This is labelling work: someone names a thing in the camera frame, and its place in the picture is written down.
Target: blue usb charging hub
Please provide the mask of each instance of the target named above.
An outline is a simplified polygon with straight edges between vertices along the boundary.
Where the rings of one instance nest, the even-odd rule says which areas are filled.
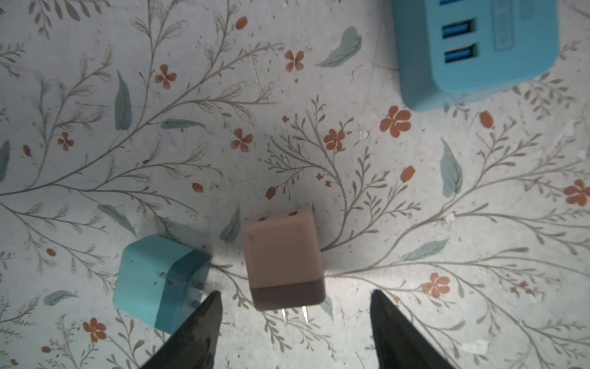
[[[417,111],[469,102],[546,72],[556,0],[392,0],[402,98]]]

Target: teal power adapter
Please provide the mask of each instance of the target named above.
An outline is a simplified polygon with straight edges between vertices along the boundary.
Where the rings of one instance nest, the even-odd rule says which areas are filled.
[[[201,302],[211,257],[162,236],[128,245],[114,290],[117,309],[173,334]]]
[[[559,52],[556,0],[392,0],[401,92],[439,109],[546,72]]]

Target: dark brown base of adapter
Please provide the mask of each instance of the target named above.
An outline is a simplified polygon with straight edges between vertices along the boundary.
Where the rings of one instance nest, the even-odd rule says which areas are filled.
[[[256,310],[278,310],[317,305],[326,299],[324,279],[291,285],[250,289]]]

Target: orange flower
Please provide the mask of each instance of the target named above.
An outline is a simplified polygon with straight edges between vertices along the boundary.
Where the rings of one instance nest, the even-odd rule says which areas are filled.
[[[285,67],[285,69],[288,72],[292,71],[294,66],[295,66],[295,70],[301,70],[301,69],[303,69],[303,64],[300,63],[303,60],[303,51],[299,51],[297,53],[297,56],[296,57],[293,57],[293,52],[291,50],[289,50],[287,52],[287,54],[285,54],[285,59],[292,60]]]
[[[404,169],[402,174],[399,176],[399,179],[401,179],[402,182],[408,182],[412,179],[414,173],[416,173],[416,169],[414,169],[414,167],[410,165],[409,167]]]
[[[451,283],[449,277],[438,277],[438,273],[433,273],[430,275],[430,282],[422,285],[422,291],[424,293],[432,291],[432,297],[439,299],[441,295],[451,292],[451,288],[447,286],[449,283]]]
[[[202,193],[203,193],[203,186],[202,186],[201,184],[199,184],[199,183],[193,183],[193,184],[192,184],[192,189],[193,189],[195,192],[198,192],[198,193],[200,193],[200,194],[202,194]]]
[[[67,132],[62,132],[61,137],[57,139],[57,144],[61,145],[64,151],[68,151],[71,146],[74,146],[74,141],[68,140],[68,136],[69,134]]]
[[[340,130],[338,133],[334,129],[329,130],[328,135],[324,137],[324,142],[327,143],[326,149],[342,151],[342,143],[340,141],[344,140],[344,137],[346,137],[346,134],[343,130]]]
[[[380,129],[381,132],[385,132],[389,129],[391,135],[395,138],[399,137],[401,132],[405,132],[412,128],[412,124],[410,122],[406,122],[412,117],[412,113],[409,110],[400,110],[398,111],[397,106],[392,106],[389,108],[389,118],[385,118],[381,121]]]
[[[480,113],[480,122],[485,128],[492,128],[494,126],[494,117],[486,110]]]
[[[272,199],[274,197],[274,195],[277,193],[277,188],[276,187],[270,187],[269,189],[266,190],[266,198],[268,198],[269,200]]]
[[[244,27],[246,27],[246,25],[248,24],[248,18],[246,18],[246,16],[240,17],[238,19],[238,21],[235,23],[235,27],[238,30],[242,30],[244,29]]]
[[[90,333],[90,340],[92,342],[96,343],[99,339],[107,339],[107,334],[104,333],[107,327],[102,323],[98,323],[96,318],[92,318],[90,324],[84,322],[82,326],[86,332]]]
[[[237,149],[238,146],[242,152],[248,152],[248,145],[247,143],[251,143],[254,140],[254,136],[252,134],[247,135],[246,137],[242,138],[242,129],[238,128],[234,131],[235,136],[238,138],[237,140],[233,140],[231,142],[231,148]]]
[[[156,83],[161,83],[162,86],[166,90],[169,90],[170,89],[170,82],[174,82],[176,80],[176,73],[168,74],[168,65],[167,64],[162,64],[160,66],[160,71],[162,72],[162,74],[156,75]]]
[[[581,179],[576,179],[573,184],[575,186],[569,186],[563,191],[567,196],[570,196],[566,201],[572,205],[586,205],[588,196],[590,196],[590,187],[585,187],[584,181]]]

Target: label on charger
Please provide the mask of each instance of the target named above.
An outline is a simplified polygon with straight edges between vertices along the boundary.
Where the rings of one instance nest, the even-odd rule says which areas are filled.
[[[494,33],[494,49],[509,50],[514,47],[513,0],[491,0],[491,24]]]

